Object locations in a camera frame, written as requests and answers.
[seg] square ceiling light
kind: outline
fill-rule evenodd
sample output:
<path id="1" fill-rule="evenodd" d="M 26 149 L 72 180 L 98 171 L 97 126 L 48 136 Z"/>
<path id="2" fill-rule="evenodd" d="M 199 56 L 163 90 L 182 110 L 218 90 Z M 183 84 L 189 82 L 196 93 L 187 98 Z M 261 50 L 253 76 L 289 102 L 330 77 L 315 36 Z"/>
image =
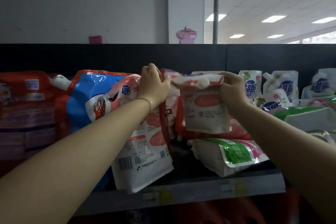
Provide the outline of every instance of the square ceiling light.
<path id="1" fill-rule="evenodd" d="M 271 35 L 268 38 L 278 38 L 278 37 L 282 37 L 282 36 L 284 36 L 284 35 Z"/>
<path id="2" fill-rule="evenodd" d="M 230 36 L 230 38 L 241 38 L 242 36 L 244 36 L 244 35 L 237 34 L 237 35 Z"/>
<path id="3" fill-rule="evenodd" d="M 224 18 L 226 14 L 218 14 L 218 21 Z M 211 14 L 205 21 L 213 21 L 213 14 Z"/>
<path id="4" fill-rule="evenodd" d="M 330 21 L 334 21 L 336 20 L 336 17 L 328 17 L 328 18 L 324 18 L 318 21 L 314 21 L 312 23 L 316 23 L 316 24 L 321 24 L 321 23 L 326 23 L 326 22 L 330 22 Z"/>
<path id="5" fill-rule="evenodd" d="M 285 16 L 274 15 L 274 16 L 271 16 L 271 17 L 267 18 L 266 20 L 263 20 L 262 22 L 273 23 L 273 22 L 276 22 L 276 21 L 281 20 L 283 18 L 285 18 Z"/>

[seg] ceiling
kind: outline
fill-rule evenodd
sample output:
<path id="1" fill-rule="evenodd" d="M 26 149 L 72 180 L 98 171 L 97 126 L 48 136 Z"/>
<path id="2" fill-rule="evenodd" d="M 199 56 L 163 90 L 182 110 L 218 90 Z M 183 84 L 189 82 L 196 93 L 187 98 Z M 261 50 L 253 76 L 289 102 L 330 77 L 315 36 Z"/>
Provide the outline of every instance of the ceiling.
<path id="1" fill-rule="evenodd" d="M 292 41 L 296 37 L 335 27 L 336 20 L 312 24 L 326 17 L 336 17 L 336 0 L 219 0 L 219 13 L 227 14 L 218 23 L 219 44 L 266 44 Z M 205 18 L 213 13 L 213 0 L 205 0 Z M 285 15 L 274 23 L 261 23 L 273 16 Z M 205 21 L 204 43 L 212 43 L 212 24 Z M 241 38 L 229 38 L 244 34 Z M 284 35 L 267 39 L 275 34 Z"/>

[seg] pink object on wall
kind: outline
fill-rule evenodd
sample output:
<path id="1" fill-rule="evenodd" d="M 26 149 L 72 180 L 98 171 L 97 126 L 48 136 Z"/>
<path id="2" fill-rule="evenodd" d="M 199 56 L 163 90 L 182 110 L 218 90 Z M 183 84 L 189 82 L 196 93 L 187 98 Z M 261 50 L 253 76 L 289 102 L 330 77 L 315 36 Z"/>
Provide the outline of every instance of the pink object on wall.
<path id="1" fill-rule="evenodd" d="M 103 44 L 104 40 L 101 35 L 89 36 L 89 44 Z"/>
<path id="2" fill-rule="evenodd" d="M 197 32 L 186 26 L 183 30 L 179 30 L 176 36 L 180 40 L 180 44 L 193 44 L 197 37 Z"/>

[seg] gray pole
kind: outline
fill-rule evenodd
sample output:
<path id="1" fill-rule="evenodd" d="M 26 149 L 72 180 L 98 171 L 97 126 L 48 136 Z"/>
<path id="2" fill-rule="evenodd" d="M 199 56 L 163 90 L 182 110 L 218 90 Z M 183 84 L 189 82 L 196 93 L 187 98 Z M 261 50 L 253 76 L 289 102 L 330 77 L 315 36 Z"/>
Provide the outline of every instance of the gray pole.
<path id="1" fill-rule="evenodd" d="M 219 14 L 219 0 L 213 0 L 212 44 L 217 44 L 217 39 L 218 39 L 218 14 Z"/>

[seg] bracelet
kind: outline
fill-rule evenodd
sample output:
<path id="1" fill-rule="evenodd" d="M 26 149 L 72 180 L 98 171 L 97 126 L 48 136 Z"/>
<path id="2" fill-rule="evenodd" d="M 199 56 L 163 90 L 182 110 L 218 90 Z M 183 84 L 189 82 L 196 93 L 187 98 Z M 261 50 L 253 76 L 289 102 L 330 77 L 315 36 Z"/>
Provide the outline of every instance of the bracelet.
<path id="1" fill-rule="evenodd" d="M 149 111 L 151 111 L 153 103 L 149 99 L 147 99 L 147 98 L 137 98 L 137 99 L 143 99 L 143 100 L 145 100 L 149 104 Z"/>

